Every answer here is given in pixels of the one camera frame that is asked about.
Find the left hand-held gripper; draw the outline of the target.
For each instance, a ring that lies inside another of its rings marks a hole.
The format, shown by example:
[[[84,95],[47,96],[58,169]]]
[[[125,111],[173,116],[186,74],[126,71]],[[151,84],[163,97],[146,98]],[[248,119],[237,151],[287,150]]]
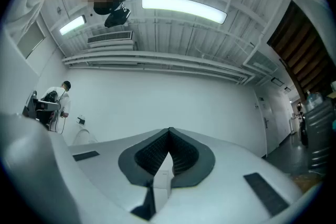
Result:
[[[51,123],[55,111],[60,109],[58,94],[51,91],[41,100],[37,98],[37,91],[34,90],[32,95],[23,109],[23,115],[38,120],[40,123]]]

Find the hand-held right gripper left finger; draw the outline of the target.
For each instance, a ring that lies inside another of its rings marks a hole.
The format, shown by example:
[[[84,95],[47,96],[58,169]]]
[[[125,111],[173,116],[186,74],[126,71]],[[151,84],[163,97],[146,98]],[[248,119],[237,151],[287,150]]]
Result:
[[[156,133],[153,130],[118,140],[68,146],[50,135],[62,178],[77,206],[80,223],[146,223],[131,210],[143,204],[147,189],[131,184],[119,168],[119,155]]]

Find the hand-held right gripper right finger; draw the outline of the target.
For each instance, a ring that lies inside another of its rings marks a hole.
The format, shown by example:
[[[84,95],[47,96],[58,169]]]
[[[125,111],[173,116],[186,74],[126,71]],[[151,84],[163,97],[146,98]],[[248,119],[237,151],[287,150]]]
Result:
[[[197,186],[174,188],[152,223],[262,223],[271,214],[245,176],[259,174],[288,204],[300,188],[278,168],[237,144],[184,129],[181,133],[207,145],[215,155],[212,172]]]

